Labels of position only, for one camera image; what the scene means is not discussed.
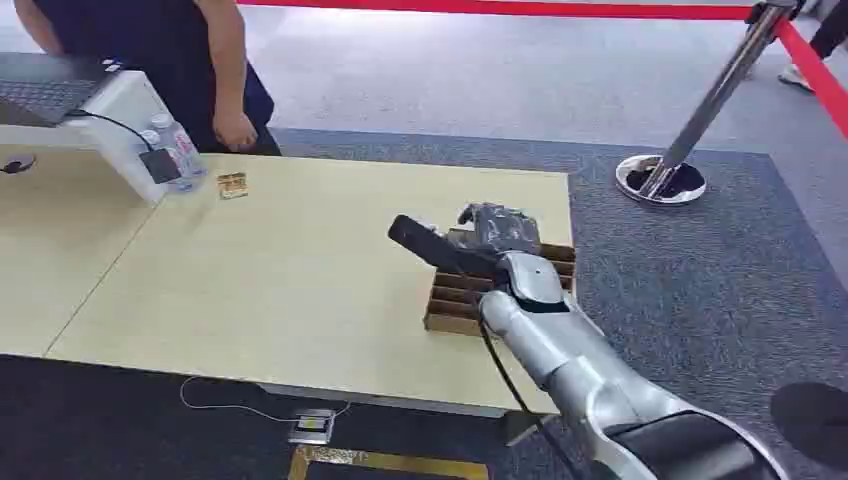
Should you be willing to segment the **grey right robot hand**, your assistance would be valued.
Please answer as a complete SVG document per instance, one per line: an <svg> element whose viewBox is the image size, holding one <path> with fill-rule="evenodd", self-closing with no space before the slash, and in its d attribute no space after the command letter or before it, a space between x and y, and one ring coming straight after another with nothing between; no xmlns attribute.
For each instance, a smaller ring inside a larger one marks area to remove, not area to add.
<svg viewBox="0 0 848 480"><path fill-rule="evenodd" d="M567 312L559 275L541 256L537 221L522 210L502 204L470 203L458 223L473 224L465 248L491 264L519 305L533 313Z"/></svg>

